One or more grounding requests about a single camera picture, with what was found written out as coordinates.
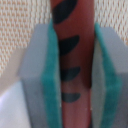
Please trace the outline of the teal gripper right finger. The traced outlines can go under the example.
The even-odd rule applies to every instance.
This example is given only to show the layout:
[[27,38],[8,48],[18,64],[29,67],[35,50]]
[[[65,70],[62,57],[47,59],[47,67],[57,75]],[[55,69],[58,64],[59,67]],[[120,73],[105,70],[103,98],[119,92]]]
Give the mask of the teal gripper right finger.
[[128,128],[128,46],[111,27],[95,24],[93,128]]

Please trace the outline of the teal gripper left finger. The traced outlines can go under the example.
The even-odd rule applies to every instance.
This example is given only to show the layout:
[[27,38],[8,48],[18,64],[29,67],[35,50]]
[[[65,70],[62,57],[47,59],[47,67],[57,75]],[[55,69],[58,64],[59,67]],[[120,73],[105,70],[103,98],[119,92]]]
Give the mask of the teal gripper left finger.
[[18,75],[31,128],[62,128],[58,41],[51,23],[35,27]]

